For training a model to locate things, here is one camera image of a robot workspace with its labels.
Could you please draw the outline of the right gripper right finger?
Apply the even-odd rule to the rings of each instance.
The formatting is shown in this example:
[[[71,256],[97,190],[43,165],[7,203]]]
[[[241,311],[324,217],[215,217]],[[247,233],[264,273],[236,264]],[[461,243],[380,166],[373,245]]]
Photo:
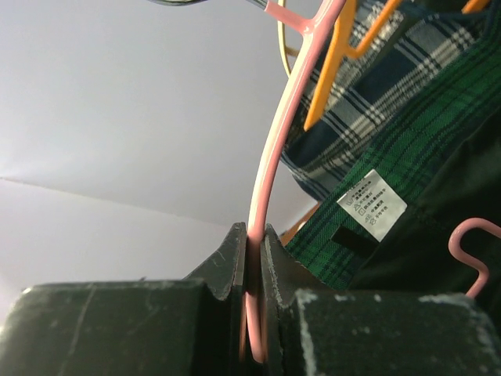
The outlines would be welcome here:
[[[497,375],[493,322],[461,294],[336,291],[261,242],[266,375]]]

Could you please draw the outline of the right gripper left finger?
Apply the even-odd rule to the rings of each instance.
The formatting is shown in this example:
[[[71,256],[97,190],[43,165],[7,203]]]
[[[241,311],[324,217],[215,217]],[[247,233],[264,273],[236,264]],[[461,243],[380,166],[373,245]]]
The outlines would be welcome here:
[[[246,226],[181,280],[43,284],[1,329],[4,375],[243,375]]]

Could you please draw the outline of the green plaid skirt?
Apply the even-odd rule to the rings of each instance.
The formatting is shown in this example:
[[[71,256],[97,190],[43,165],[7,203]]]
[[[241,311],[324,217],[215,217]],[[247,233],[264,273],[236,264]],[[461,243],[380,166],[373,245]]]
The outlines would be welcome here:
[[[378,132],[344,180],[325,199],[286,250],[324,284],[345,289],[363,255],[337,243],[342,227],[368,237],[337,200],[375,170],[406,204],[412,204],[451,152],[500,106],[500,15],[415,94]]]

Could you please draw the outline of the orange hanger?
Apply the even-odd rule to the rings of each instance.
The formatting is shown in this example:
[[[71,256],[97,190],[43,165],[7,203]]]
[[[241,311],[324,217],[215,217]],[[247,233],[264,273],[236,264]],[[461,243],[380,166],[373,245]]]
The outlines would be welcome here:
[[[404,1],[349,1],[346,3],[334,27],[333,34],[326,40],[321,53],[326,60],[319,74],[319,83],[312,95],[305,128],[310,129],[318,121],[326,108],[330,88],[334,83],[341,61],[345,57],[359,58],[375,40],[389,20],[390,15]],[[462,13],[470,14],[479,11]]]

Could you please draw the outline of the navy white plaid skirt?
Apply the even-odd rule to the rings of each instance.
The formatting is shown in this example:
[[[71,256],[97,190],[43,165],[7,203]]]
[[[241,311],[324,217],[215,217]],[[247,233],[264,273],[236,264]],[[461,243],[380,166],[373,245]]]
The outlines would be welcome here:
[[[461,1],[404,1],[359,58],[345,57],[326,108],[305,128],[326,60],[312,70],[282,162],[300,188],[324,201],[386,127],[436,118],[455,130],[500,105],[500,4],[464,14]]]

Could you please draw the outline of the tan thin hanger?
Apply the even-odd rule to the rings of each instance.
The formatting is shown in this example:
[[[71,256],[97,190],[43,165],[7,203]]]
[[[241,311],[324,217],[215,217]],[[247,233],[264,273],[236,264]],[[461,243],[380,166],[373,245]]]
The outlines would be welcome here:
[[[283,69],[287,77],[290,76],[292,68],[290,64],[290,58],[297,58],[299,54],[298,49],[294,49],[287,45],[286,33],[285,33],[285,23],[283,21],[277,21],[277,39],[279,45],[279,55],[282,61]]]

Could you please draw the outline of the white care label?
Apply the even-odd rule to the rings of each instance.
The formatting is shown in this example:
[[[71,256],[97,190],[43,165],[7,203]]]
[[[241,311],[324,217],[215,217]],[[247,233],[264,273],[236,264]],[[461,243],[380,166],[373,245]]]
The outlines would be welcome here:
[[[407,203],[375,170],[370,170],[337,203],[381,242],[407,209]]]

